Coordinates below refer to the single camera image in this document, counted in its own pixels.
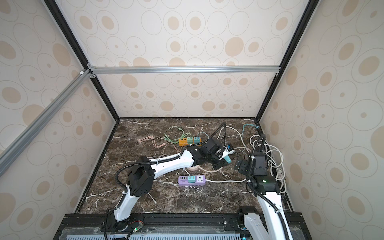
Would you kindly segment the purple power strip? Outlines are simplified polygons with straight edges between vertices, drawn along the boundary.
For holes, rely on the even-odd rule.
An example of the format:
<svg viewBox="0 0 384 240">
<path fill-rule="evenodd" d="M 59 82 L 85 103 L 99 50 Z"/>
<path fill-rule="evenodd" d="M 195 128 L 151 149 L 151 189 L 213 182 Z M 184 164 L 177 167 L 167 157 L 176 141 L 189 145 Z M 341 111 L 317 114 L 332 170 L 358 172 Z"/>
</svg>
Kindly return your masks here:
<svg viewBox="0 0 384 240">
<path fill-rule="evenodd" d="M 180 176 L 178 183 L 180 187 L 203 186 L 206 184 L 206 177 L 204 175 Z"/>
</svg>

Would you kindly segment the orange power strip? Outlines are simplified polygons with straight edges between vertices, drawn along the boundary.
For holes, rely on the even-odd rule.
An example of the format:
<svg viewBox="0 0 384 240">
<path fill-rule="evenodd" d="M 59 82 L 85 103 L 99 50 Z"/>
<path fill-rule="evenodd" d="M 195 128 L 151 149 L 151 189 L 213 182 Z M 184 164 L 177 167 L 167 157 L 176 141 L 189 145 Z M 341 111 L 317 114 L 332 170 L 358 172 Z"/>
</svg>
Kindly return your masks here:
<svg viewBox="0 0 384 240">
<path fill-rule="evenodd" d="M 199 144 L 201 143 L 202 140 L 200 137 L 186 137 L 186 138 L 180 138 L 179 139 L 179 146 L 184 147 L 187 145 L 192 145 L 192 144 Z"/>
</svg>

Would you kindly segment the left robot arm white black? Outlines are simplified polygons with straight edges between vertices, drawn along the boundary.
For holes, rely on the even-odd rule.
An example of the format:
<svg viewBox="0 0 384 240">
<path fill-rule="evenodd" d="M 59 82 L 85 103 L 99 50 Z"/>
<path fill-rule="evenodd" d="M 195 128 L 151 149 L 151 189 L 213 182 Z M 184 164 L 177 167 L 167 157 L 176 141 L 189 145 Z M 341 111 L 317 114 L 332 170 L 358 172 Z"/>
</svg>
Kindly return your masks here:
<svg viewBox="0 0 384 240">
<path fill-rule="evenodd" d="M 201 143 L 188 144 L 181 148 L 177 154 L 163 158 L 150 159 L 141 156 L 133 164 L 126 165 L 118 169 L 114 179 L 122 189 L 122 197 L 115 208 L 108 208 L 103 225 L 104 238 L 107 240 L 108 220 L 115 218 L 115 223 L 127 220 L 133 207 L 139 198 L 152 190 L 155 179 L 184 168 L 195 167 L 204 163 L 209 163 L 214 169 L 219 169 L 229 164 L 226 157 L 230 154 L 227 139 L 224 138 L 222 144 L 217 138 L 216 133 L 220 130 L 226 135 L 226 122 L 222 122 L 208 139 Z"/>
</svg>

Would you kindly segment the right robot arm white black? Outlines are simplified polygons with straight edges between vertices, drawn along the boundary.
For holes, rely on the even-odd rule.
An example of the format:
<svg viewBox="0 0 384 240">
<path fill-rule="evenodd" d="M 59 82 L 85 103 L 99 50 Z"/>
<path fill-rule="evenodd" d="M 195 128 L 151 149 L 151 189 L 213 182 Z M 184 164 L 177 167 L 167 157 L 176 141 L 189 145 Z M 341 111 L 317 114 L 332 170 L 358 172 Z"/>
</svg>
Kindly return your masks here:
<svg viewBox="0 0 384 240">
<path fill-rule="evenodd" d="M 273 176 L 268 175 L 268 155 L 265 146 L 266 135 L 262 134 L 253 143 L 248 158 L 240 158 L 234 170 L 246 176 L 246 190 L 256 196 L 266 226 L 258 213 L 240 210 L 242 218 L 240 227 L 248 231 L 254 240 L 292 240 L 279 184 Z"/>
</svg>

